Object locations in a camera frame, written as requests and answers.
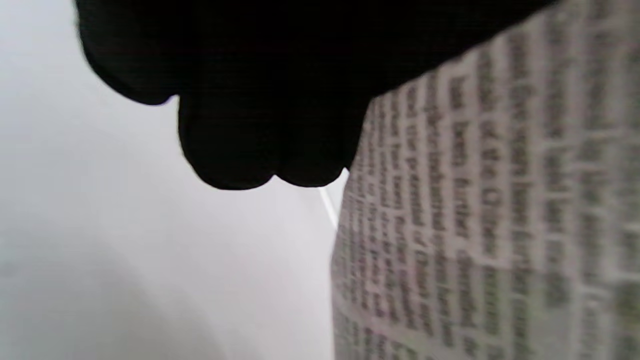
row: white wall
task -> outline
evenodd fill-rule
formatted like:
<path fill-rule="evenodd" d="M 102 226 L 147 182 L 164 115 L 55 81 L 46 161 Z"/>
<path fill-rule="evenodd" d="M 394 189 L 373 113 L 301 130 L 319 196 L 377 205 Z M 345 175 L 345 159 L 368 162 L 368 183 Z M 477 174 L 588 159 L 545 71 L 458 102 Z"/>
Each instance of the white wall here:
<path fill-rule="evenodd" d="M 70 1 L 0 0 L 0 359 L 331 358 L 318 191 L 207 187 L 175 113 L 88 70 Z"/>

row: paper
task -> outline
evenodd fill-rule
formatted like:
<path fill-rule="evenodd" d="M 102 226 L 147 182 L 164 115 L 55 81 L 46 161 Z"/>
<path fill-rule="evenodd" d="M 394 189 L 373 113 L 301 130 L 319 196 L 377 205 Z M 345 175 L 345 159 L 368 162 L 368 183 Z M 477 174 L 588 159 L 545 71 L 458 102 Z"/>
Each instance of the paper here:
<path fill-rule="evenodd" d="M 558 3 L 372 101 L 337 360 L 640 359 L 639 30 Z"/>

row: newspaper page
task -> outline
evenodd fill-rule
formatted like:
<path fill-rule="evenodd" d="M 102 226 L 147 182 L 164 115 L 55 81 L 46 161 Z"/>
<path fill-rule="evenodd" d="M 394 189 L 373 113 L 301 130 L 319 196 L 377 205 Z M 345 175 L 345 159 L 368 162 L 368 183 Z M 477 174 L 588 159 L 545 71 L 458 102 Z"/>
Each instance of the newspaper page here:
<path fill-rule="evenodd" d="M 566 1 L 371 102 L 336 360 L 640 359 L 639 46 L 640 1 Z"/>

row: black fabric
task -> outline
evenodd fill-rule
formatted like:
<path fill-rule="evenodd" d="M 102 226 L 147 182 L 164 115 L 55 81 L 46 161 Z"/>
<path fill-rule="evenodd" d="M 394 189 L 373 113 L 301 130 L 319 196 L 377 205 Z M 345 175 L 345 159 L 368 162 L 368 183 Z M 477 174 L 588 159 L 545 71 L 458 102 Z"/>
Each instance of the black fabric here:
<path fill-rule="evenodd" d="M 353 161 L 369 100 L 549 0 L 76 0 L 93 71 L 133 101 L 179 95 L 198 176 L 324 186 Z"/>

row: gloved hand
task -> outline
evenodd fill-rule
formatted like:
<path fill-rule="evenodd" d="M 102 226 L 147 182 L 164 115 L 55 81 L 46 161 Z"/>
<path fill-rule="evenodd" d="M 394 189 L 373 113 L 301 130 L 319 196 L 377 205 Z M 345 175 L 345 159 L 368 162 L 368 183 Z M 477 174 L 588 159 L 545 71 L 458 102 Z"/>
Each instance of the gloved hand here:
<path fill-rule="evenodd" d="M 216 188 L 324 186 L 369 101 L 549 0 L 76 0 L 86 59 L 123 96 L 179 95 L 179 136 Z"/>

